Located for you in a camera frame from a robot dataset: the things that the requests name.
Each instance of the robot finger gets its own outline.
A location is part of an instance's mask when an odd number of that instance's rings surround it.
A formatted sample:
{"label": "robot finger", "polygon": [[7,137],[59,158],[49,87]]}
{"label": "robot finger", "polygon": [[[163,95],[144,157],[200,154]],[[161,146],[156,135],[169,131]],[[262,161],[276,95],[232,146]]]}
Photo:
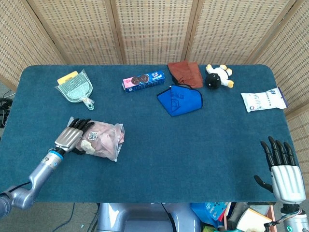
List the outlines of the robot finger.
{"label": "robot finger", "polygon": [[279,140],[276,140],[276,144],[278,145],[279,151],[281,153],[283,165],[290,165],[289,160],[288,160],[288,155],[286,154],[286,151],[282,143]]}
{"label": "robot finger", "polygon": [[77,148],[74,148],[74,149],[72,150],[72,152],[75,153],[75,154],[77,154],[77,155],[83,155],[83,154],[86,153],[85,151],[80,151],[80,150],[78,150]]}
{"label": "robot finger", "polygon": [[261,141],[261,145],[264,149],[265,155],[266,155],[266,160],[269,166],[269,170],[271,170],[272,166],[275,166],[275,162],[274,162],[274,158],[273,155],[269,149],[269,147],[267,146],[267,144],[264,141]]}
{"label": "robot finger", "polygon": [[95,124],[94,122],[88,122],[88,123],[82,128],[83,134],[84,134],[92,125],[94,125],[94,124]]}
{"label": "robot finger", "polygon": [[271,193],[274,193],[272,185],[265,183],[258,175],[254,175],[254,179],[258,183],[259,186],[261,186],[262,188],[265,188],[266,190],[270,191]]}
{"label": "robot finger", "polygon": [[83,120],[83,121],[79,124],[79,126],[77,127],[77,129],[81,130],[81,129],[84,127],[84,125],[87,124],[90,120],[91,120],[91,119],[85,119],[85,120]]}
{"label": "robot finger", "polygon": [[75,123],[76,123],[78,120],[79,120],[79,118],[74,119],[74,120],[70,123],[69,127],[73,127],[73,126],[75,125]]}
{"label": "robot finger", "polygon": [[75,125],[73,126],[73,128],[78,128],[78,126],[83,122],[83,119],[80,119],[77,123],[75,123]]}
{"label": "robot finger", "polygon": [[295,158],[294,158],[294,154],[293,154],[293,150],[292,150],[291,146],[287,142],[284,142],[283,144],[284,144],[284,147],[285,147],[286,152],[288,154],[288,158],[290,160],[290,164],[292,166],[296,166]]}
{"label": "robot finger", "polygon": [[272,149],[272,153],[274,155],[276,166],[282,165],[281,154],[280,154],[279,148],[276,144],[276,141],[271,136],[268,137],[268,140],[271,144],[271,149]]}

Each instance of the brown cloth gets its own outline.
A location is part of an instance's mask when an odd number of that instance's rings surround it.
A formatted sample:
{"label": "brown cloth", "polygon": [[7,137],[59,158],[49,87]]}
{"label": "brown cloth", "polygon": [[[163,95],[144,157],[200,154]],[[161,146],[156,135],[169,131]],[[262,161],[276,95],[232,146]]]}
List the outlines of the brown cloth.
{"label": "brown cloth", "polygon": [[199,71],[197,62],[170,62],[168,63],[169,71],[177,80],[178,84],[189,85],[192,88],[203,87],[203,79]]}

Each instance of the plush toy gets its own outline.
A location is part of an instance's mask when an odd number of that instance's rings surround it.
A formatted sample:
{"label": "plush toy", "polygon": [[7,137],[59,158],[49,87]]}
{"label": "plush toy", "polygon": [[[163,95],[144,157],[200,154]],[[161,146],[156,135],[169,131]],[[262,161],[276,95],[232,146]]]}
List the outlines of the plush toy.
{"label": "plush toy", "polygon": [[234,82],[228,79],[228,77],[232,75],[232,70],[228,69],[224,64],[215,69],[209,64],[206,66],[206,72],[208,73],[206,76],[206,86],[208,88],[216,89],[219,88],[220,85],[229,88],[234,86]]}

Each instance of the black cable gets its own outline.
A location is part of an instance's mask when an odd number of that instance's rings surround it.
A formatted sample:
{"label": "black cable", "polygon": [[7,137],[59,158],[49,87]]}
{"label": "black cable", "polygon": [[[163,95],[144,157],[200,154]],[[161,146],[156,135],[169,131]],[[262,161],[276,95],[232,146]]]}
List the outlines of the black cable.
{"label": "black cable", "polygon": [[93,224],[93,227],[92,227],[91,232],[94,232],[94,231],[95,231],[97,224],[98,224],[98,219],[97,219],[96,222]]}
{"label": "black cable", "polygon": [[18,188],[20,188],[20,187],[22,187],[22,186],[24,186],[24,185],[27,185],[27,184],[30,184],[30,181],[28,181],[28,182],[26,182],[26,183],[24,183],[24,184],[21,184],[21,185],[16,186],[15,188],[9,190],[9,192],[13,192],[14,190],[16,190],[16,189],[18,189]]}
{"label": "black cable", "polygon": [[92,226],[92,223],[94,222],[94,220],[96,219],[96,217],[97,217],[97,215],[98,215],[98,209],[99,209],[99,207],[100,207],[100,204],[97,203],[97,206],[98,206],[97,211],[96,211],[96,213],[95,213],[95,215],[94,215],[94,217],[93,217],[93,219],[92,219],[92,221],[91,221],[91,223],[90,223],[90,225],[89,225],[89,227],[88,227],[87,232],[92,232],[92,231],[94,230],[94,228],[96,227],[97,223],[98,223],[98,219],[97,219],[96,222],[95,222],[95,224],[94,224],[94,226]]}
{"label": "black cable", "polygon": [[[286,209],[286,208],[288,208],[288,207],[289,207],[289,206],[287,206],[286,204],[283,204],[283,208],[281,209],[281,212],[282,212],[282,210],[284,210],[284,209]],[[296,215],[302,213],[302,209],[299,208],[299,205],[297,205],[297,204],[292,204],[290,207],[291,207],[290,209],[293,209],[293,210],[295,210],[294,207],[297,207],[298,210],[283,215],[283,216],[282,216],[279,220],[277,220],[277,221],[272,221],[272,222],[269,222],[269,223],[265,223],[265,224],[264,224],[264,227],[265,227],[266,232],[269,232],[269,227],[270,227],[270,226],[278,225],[279,223],[285,221],[286,219],[293,218],[293,217],[295,217]]]}
{"label": "black cable", "polygon": [[67,220],[65,223],[61,224],[60,226],[56,227],[56,228],[53,230],[53,232],[55,232],[55,231],[58,230],[59,228],[65,226],[66,224],[68,224],[68,223],[71,221],[72,216],[73,216],[73,213],[74,213],[74,208],[75,208],[75,202],[73,203],[73,208],[72,208],[72,213],[71,213],[70,219]]}
{"label": "black cable", "polygon": [[166,214],[168,215],[168,218],[169,218],[169,220],[170,220],[170,223],[172,224],[173,232],[177,232],[177,230],[176,230],[176,225],[175,225],[174,219],[173,219],[173,217],[172,217],[172,214],[170,214],[170,213],[166,210],[166,208],[164,207],[164,205],[163,205],[162,203],[161,203],[161,205],[163,206],[163,208],[164,208]]}
{"label": "black cable", "polygon": [[11,90],[7,91],[7,92],[3,95],[3,98],[4,98],[4,96],[5,96],[7,93],[9,93],[9,92],[11,92]]}

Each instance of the cable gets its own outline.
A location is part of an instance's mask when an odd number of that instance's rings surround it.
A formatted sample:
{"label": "cable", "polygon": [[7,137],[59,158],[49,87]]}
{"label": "cable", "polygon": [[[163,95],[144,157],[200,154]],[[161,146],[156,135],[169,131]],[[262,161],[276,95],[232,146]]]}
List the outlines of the cable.
{"label": "cable", "polygon": [[75,202],[73,203],[73,208],[72,208],[72,213],[71,213],[70,219],[67,220],[66,222],[64,222],[63,224],[61,224],[60,226],[56,227],[56,228],[53,230],[53,232],[55,232],[55,231],[58,230],[59,228],[65,226],[66,224],[68,224],[68,223],[71,221],[72,216],[73,216],[73,213],[74,213],[74,208],[75,208]]}
{"label": "cable", "polygon": [[265,226],[265,230],[266,232],[269,232],[269,227],[270,226],[275,226],[283,221],[285,221],[286,219],[289,219],[289,218],[292,218],[292,217],[295,217],[296,215],[299,215],[303,212],[303,210],[301,208],[299,208],[298,211],[295,211],[293,213],[289,213],[289,214],[286,214],[286,215],[283,215],[279,220],[277,221],[272,221],[272,222],[269,222],[269,223],[265,223],[264,226]]}
{"label": "cable", "polygon": [[4,96],[5,96],[7,93],[9,93],[9,92],[11,92],[11,90],[7,91],[7,92],[3,95],[3,98],[5,98]]}
{"label": "cable", "polygon": [[9,98],[9,97],[14,96],[14,95],[15,95],[15,93],[13,93],[13,94],[11,94],[9,96],[6,96],[5,98]]}
{"label": "cable", "polygon": [[164,208],[166,214],[168,215],[168,218],[169,218],[169,220],[170,220],[170,223],[172,224],[173,232],[177,232],[177,230],[176,230],[176,225],[175,225],[175,222],[174,222],[174,219],[173,219],[172,215],[166,210],[166,208],[164,207],[164,205],[163,205],[162,203],[161,203],[161,205],[163,206],[163,208]]}
{"label": "cable", "polygon": [[4,110],[2,110],[3,111],[3,116],[2,116],[2,125],[3,126],[5,126],[5,124],[4,124],[4,116],[5,116],[5,111]]}
{"label": "cable", "polygon": [[98,206],[97,211],[96,211],[95,216],[93,217],[93,219],[92,219],[92,221],[91,221],[91,223],[90,223],[90,225],[89,225],[89,227],[88,227],[87,232],[92,232],[92,231],[94,231],[94,228],[96,227],[96,225],[97,225],[97,223],[98,223],[98,219],[97,219],[96,222],[95,222],[95,224],[92,226],[92,223],[94,222],[94,220],[96,219],[96,217],[97,217],[97,215],[98,215],[98,209],[99,209],[99,207],[100,207],[100,204],[97,203],[97,206]]}
{"label": "cable", "polygon": [[26,183],[24,183],[24,184],[21,184],[21,185],[16,186],[15,188],[9,190],[9,192],[13,192],[14,190],[16,190],[16,189],[18,189],[18,188],[20,188],[20,187],[22,187],[22,186],[24,186],[24,185],[27,185],[27,184],[30,184],[30,181],[28,181],[28,182],[26,182]]}

